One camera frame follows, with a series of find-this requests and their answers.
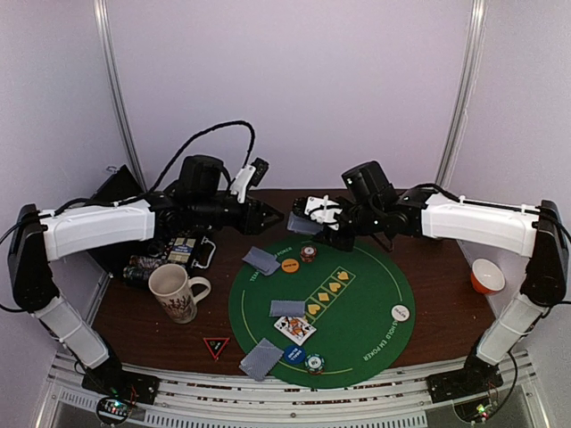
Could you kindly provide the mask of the blue playing card deck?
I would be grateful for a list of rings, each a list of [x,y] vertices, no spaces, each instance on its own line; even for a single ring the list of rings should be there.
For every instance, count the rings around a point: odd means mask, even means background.
[[[295,215],[292,211],[289,213],[286,229],[290,232],[299,235],[316,235],[322,232],[323,228],[317,222]]]

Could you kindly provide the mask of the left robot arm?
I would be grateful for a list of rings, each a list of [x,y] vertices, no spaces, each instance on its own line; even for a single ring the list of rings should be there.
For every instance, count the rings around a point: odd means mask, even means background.
[[[225,226],[242,235],[258,235],[284,218],[247,194],[268,169],[266,161],[256,159],[221,190],[219,179],[227,173],[222,160],[195,155],[185,158],[178,179],[161,192],[118,202],[74,202],[58,210],[22,207],[7,258],[15,303],[65,345],[108,395],[121,395],[128,388],[122,364],[61,294],[51,262],[126,242],[150,243],[164,251],[185,232]]]

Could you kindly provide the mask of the blue poker chip stack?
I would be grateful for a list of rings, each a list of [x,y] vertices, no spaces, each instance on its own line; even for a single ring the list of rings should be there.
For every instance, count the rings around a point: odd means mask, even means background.
[[[306,371],[312,375],[319,375],[325,368],[325,359],[317,353],[311,353],[304,361]]]

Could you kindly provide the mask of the red poker chip stack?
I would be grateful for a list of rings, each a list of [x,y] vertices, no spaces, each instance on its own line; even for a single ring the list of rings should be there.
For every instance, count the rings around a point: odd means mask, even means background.
[[[300,258],[305,263],[311,263],[317,257],[318,250],[313,245],[305,245],[300,250]]]

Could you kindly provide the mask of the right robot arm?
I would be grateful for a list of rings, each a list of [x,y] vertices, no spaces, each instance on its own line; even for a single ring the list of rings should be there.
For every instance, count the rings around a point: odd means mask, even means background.
[[[306,203],[306,214],[323,226],[317,240],[351,251],[366,236],[389,252],[419,299],[420,329],[407,360],[465,356],[457,377],[463,392],[478,392],[508,352],[565,303],[570,237],[554,202],[474,201],[435,184],[399,191],[376,161],[345,171],[343,182],[344,193]],[[468,300],[462,243],[525,260],[522,283],[497,316],[482,299]]]

